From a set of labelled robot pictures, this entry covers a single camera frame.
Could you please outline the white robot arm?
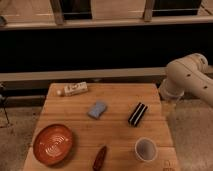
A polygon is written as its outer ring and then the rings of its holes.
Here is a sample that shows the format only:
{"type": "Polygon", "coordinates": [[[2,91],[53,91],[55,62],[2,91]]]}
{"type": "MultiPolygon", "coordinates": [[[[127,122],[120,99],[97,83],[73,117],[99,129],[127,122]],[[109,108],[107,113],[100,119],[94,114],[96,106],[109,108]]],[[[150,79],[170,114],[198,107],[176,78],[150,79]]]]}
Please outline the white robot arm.
{"type": "Polygon", "coordinates": [[[213,108],[213,79],[204,74],[208,60],[200,53],[175,59],[166,65],[166,78],[159,93],[166,101],[177,101],[185,92],[200,98],[213,108]]]}

